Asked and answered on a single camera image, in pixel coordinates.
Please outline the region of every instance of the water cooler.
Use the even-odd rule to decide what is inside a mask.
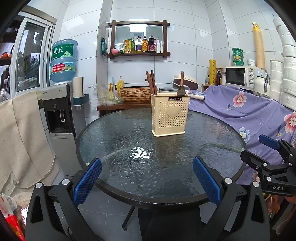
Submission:
[[[73,82],[42,89],[41,93],[57,162],[65,175],[74,176],[82,169],[76,155],[76,140],[86,127],[83,103],[88,101],[88,95],[80,100],[73,98]]]

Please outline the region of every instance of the microwave oven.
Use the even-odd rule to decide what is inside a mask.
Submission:
[[[228,66],[225,85],[253,91],[257,76],[265,77],[265,72],[256,66]]]

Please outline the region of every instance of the glass tabletop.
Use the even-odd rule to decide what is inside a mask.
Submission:
[[[84,163],[103,164],[100,179],[145,198],[176,199],[205,193],[192,170],[201,156],[223,177],[233,177],[243,162],[245,143],[226,123],[188,111],[185,134],[155,137],[151,108],[115,112],[91,123],[78,140]]]

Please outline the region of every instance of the blue flower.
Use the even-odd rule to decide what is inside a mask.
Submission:
[[[242,138],[244,139],[244,141],[246,143],[248,143],[248,140],[251,138],[250,137],[250,131],[246,130],[244,127],[239,129],[239,134],[242,136]]]

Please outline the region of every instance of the beige cloth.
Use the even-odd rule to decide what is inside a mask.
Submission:
[[[54,156],[42,125],[36,92],[0,104],[0,131],[0,190],[10,173],[21,188],[40,181],[50,170]],[[51,185],[58,172],[54,164],[51,178],[46,178],[44,184]]]

